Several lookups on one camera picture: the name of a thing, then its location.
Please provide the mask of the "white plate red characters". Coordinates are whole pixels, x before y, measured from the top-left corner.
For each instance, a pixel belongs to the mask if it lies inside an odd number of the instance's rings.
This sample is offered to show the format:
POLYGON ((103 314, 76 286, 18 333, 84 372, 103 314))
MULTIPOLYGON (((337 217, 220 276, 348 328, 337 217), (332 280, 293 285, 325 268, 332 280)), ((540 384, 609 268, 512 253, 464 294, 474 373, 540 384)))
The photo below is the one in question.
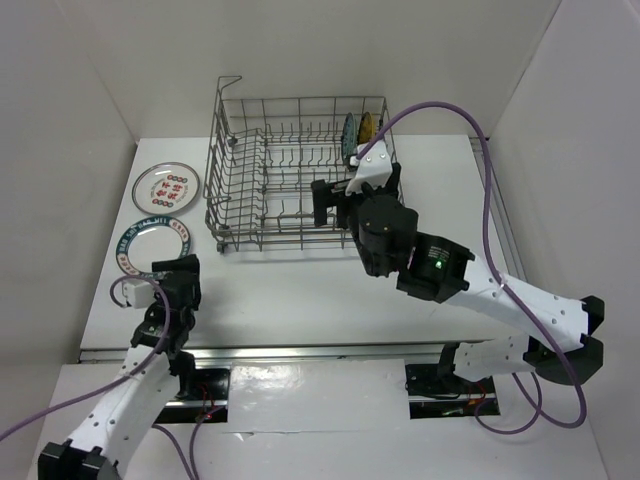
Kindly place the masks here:
POLYGON ((133 184, 134 205, 149 215, 172 215, 195 202, 200 177, 189 165, 180 162, 156 164, 141 173, 133 184))

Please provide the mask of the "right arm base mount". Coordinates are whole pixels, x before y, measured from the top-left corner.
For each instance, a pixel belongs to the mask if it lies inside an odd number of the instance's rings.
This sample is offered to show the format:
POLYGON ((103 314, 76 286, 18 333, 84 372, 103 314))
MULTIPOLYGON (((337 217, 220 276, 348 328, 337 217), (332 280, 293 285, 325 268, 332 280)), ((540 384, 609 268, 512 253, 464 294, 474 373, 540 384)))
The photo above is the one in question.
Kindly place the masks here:
POLYGON ((500 414, 492 378, 479 382, 457 377, 447 380, 437 375, 435 364, 406 364, 405 374, 412 420, 473 417, 478 405, 480 415, 500 414))

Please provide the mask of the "blue patterned small plate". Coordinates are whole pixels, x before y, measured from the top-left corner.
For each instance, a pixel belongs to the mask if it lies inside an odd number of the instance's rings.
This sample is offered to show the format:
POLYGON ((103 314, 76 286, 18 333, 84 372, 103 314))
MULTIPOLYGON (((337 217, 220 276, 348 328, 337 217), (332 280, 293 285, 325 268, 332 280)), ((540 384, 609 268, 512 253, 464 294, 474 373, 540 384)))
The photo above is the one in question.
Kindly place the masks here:
POLYGON ((352 169, 351 157, 357 154, 357 123, 352 113, 346 115, 343 123, 340 151, 343 164, 352 169))

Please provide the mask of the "green rim lettered plate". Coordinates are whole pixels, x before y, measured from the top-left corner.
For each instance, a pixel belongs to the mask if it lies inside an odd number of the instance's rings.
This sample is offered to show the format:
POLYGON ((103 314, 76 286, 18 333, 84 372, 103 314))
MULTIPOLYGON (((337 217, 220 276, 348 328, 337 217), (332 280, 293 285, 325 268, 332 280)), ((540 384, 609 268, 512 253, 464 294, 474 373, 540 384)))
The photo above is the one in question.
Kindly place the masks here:
POLYGON ((192 236, 178 219, 156 215, 131 225, 116 243, 115 260, 124 274, 158 279, 154 262, 181 259, 190 254, 192 236))

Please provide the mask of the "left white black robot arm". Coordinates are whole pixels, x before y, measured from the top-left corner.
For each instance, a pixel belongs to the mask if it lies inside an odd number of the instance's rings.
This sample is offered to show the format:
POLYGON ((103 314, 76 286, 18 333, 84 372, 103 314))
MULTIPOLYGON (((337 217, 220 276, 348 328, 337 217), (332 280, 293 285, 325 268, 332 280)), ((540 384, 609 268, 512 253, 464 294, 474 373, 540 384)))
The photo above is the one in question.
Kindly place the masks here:
POLYGON ((61 443, 48 443, 37 460, 40 479, 122 479, 141 441, 165 405, 196 390, 195 359, 184 346, 201 302, 196 255, 158 261, 147 290, 143 278, 121 278, 121 307, 142 308, 125 360, 114 380, 95 391, 99 401, 61 443))

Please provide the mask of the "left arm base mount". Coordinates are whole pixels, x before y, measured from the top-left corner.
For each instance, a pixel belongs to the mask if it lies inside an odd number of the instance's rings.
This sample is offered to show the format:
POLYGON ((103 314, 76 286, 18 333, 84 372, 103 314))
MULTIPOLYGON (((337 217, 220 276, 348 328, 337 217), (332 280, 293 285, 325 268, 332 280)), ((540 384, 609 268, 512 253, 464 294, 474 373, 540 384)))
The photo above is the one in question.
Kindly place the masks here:
POLYGON ((230 380, 229 367, 197 369, 189 389, 170 400, 155 422, 161 425, 226 423, 230 380))

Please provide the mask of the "yellow patterned small plate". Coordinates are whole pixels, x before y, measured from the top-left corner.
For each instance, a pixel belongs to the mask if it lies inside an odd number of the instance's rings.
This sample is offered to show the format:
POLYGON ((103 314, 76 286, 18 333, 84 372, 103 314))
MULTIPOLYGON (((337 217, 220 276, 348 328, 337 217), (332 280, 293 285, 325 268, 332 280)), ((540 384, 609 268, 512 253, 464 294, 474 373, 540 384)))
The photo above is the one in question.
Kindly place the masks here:
POLYGON ((368 144, 376 135, 376 124, 374 118, 370 112, 362 114, 358 132, 357 132, 357 145, 368 144))

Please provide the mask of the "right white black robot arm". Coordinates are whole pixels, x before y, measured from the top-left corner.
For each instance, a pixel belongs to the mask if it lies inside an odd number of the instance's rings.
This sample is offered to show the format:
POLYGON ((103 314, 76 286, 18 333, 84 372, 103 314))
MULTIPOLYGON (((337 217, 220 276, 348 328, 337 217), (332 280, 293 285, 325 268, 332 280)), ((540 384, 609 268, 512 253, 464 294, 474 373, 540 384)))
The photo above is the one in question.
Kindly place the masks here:
POLYGON ((506 274, 447 238, 421 233, 418 214, 402 205, 394 165, 386 184, 351 193, 347 181, 311 184, 316 226, 337 213, 350 232, 367 275, 396 275, 407 295, 486 315, 518 334, 479 343, 453 342, 441 352, 436 379, 448 392, 493 375, 536 373, 560 385, 584 384, 604 363, 604 345, 594 331, 604 320, 604 302, 588 296, 563 298, 506 274))

